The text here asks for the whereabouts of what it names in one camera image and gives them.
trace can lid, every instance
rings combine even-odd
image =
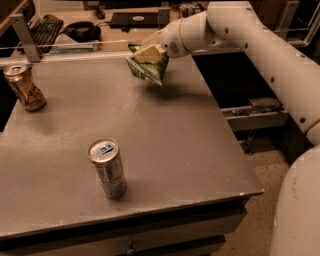
[[[118,154],[118,143],[109,137],[103,137],[91,143],[88,157],[94,163],[104,163],[115,158]]]
[[[3,70],[3,73],[6,76],[16,76],[16,75],[20,75],[23,72],[25,72],[28,69],[28,67],[24,64],[17,64],[17,65],[12,65],[9,67],[6,67]]]

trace gold can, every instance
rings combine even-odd
[[[121,197],[127,189],[127,183],[118,143],[109,137],[99,138],[89,146],[88,157],[93,163],[106,197]]]
[[[3,73],[25,110],[36,111],[46,104],[41,90],[32,81],[31,70],[26,65],[6,67]]]

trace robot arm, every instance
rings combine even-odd
[[[172,22],[158,36],[173,58],[242,50],[301,131],[320,144],[319,65],[267,29],[248,1],[210,2],[206,12]]]
[[[169,57],[238,47],[316,146],[288,170],[279,194],[270,255],[318,255],[320,239],[320,67],[268,30],[250,3],[210,2],[207,11],[158,33]]]

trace gray floor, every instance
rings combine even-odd
[[[247,157],[265,193],[247,203],[247,216],[234,233],[226,235],[227,242],[212,256],[269,255],[277,198],[290,165],[267,138],[255,140],[253,149],[256,153]]]

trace chip bag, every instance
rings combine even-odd
[[[162,85],[169,57],[160,45],[129,43],[128,47],[133,53],[133,56],[126,58],[132,75]]]

